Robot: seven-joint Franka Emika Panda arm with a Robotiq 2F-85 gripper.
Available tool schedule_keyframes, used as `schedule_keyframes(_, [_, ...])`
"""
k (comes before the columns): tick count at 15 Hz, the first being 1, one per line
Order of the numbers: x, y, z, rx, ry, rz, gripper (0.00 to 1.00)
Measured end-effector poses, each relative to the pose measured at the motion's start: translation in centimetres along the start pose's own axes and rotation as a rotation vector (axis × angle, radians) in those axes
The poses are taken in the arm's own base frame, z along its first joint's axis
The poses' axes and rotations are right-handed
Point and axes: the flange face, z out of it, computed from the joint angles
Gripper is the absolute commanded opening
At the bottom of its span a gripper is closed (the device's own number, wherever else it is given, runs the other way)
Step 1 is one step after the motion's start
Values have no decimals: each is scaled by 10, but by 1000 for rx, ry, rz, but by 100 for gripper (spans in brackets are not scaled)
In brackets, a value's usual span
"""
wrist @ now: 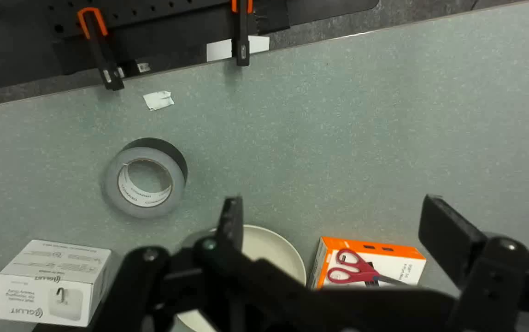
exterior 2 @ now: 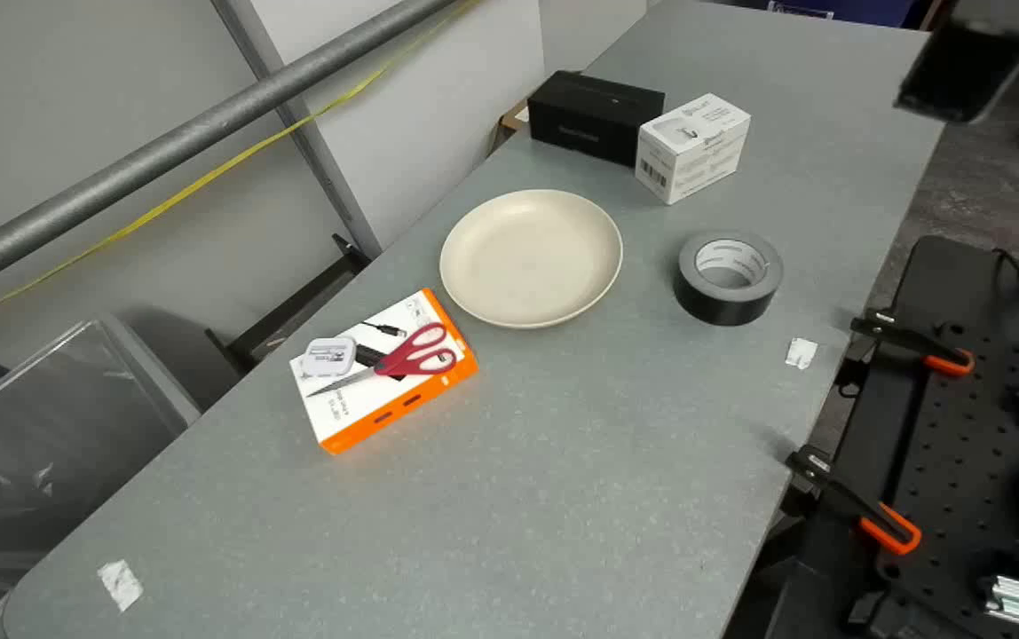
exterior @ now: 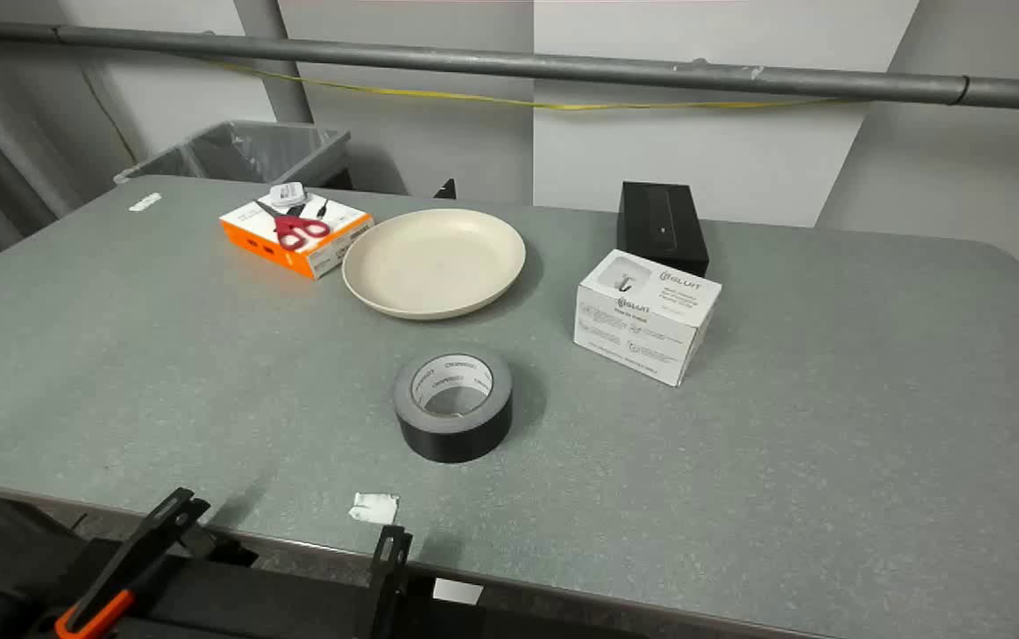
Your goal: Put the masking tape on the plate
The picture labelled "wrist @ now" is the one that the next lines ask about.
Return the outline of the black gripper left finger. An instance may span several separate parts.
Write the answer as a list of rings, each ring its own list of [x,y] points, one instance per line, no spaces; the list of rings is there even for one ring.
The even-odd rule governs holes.
[[[243,200],[239,196],[222,202],[215,242],[217,268],[220,272],[231,272],[243,248]]]

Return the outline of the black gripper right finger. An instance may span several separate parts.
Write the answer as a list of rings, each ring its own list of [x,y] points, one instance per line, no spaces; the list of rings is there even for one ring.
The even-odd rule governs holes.
[[[438,196],[425,196],[419,211],[418,240],[460,288],[484,248],[486,237]]]

